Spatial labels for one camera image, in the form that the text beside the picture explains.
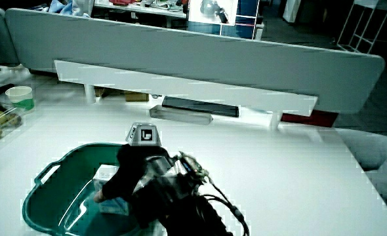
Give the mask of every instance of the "white panel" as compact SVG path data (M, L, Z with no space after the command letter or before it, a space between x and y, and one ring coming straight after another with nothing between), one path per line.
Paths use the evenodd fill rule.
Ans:
M317 97L55 60L59 80L310 116Z

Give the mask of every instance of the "white rack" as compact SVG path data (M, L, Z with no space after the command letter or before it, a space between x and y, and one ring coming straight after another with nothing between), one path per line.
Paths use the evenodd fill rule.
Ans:
M346 27L348 25L348 21L350 19L350 16L353 13L354 7L356 5L362 6L363 7L363 12L361 13L361 15L359 17L357 26L354 29L354 32L353 32L353 34L351 36L351 39L348 41L348 44L341 44L340 41L342 39L344 31L345 31L345 29L346 29ZM364 23L361 22L361 20L363 18L364 13L366 11L368 11L368 10L370 10L369 11L370 16L369 16L368 21L363 26L361 24L364 24ZM377 30L377 32L375 34L374 39L368 39L368 38L365 37L365 33L367 31L367 28L369 27L369 24L371 23L371 19L372 19L372 17L373 17L373 15L374 15L376 10L385 10L386 14L385 14L385 16L384 16L384 18L382 20L382 23L381 23L380 27L378 28L378 30ZM354 0L354 4L351 7L350 13L348 14L348 17L347 17L347 19L345 21L344 27L343 27L343 29L342 29L342 31L340 33L339 38L338 38L338 41L337 41L338 42L338 46L341 49L343 49L343 50L349 50L349 51L352 51L352 52L361 52L359 50L359 46L360 46L361 42L364 41L364 42L368 43L370 45L370 47L369 47L369 50L367 52L362 52L362 53L369 54L371 52L371 50L373 49L373 46L374 46L374 44L375 44L375 42L377 40L377 37L378 37L378 35L379 35L379 33L380 33L380 31L381 31L381 29L382 29L386 19L387 19L387 1L382 1L382 0ZM357 34L357 29L360 27L360 25L364 27L364 30L363 30L361 35L358 35ZM357 42L357 45L355 47L353 47L352 46L352 42L353 42L355 37L358 38L358 42Z

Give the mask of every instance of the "robotic arm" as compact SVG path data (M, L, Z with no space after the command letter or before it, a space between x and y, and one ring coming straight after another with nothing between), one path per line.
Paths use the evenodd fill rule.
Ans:
M208 171L183 152L170 157L161 147L155 125L134 123L126 141L117 154L119 170L102 191L105 199L122 197L129 202L140 227L159 220L169 236L232 235L209 204L219 201L242 223L244 235L249 235L243 215L214 185ZM206 182L224 199L200 195L198 188Z

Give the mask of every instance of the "white table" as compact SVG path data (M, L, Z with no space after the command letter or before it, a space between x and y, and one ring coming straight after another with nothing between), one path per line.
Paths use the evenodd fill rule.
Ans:
M34 88L35 111L20 132L0 141L0 235L40 235L21 217L37 174L82 144L123 143L135 121L157 125L171 155L181 150L197 157L244 213L251 235L387 235L386 205L331 128L281 122L270 132L260 124L267 118L262 114L249 125L223 117L192 125L150 118L147 109L159 100L111 97L88 105L82 85L40 78L15 83ZM241 235L229 213L215 207Z
M117 10L125 10L125 11L131 11L131 12L138 12L138 13L146 13L146 14L157 14L161 16L166 17L167 21L167 28L171 28L171 22L172 19L178 18L178 19L186 19L186 14L182 12L182 8L180 8L180 11L171 11L164 8L160 8L157 4L152 4L150 7L143 7L140 5L140 3L133 3L129 4L128 6L117 6L113 5L109 1L95 1L94 2L95 7L101 7L106 9L117 9Z

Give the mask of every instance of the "green basket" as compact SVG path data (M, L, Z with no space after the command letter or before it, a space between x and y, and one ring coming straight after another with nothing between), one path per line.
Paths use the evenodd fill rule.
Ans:
M49 235L138 235L133 215L102 214L93 201L92 178L100 165L116 165L120 144L96 143L75 148L49 164L36 178L22 214L33 229ZM59 166L43 183L42 178Z

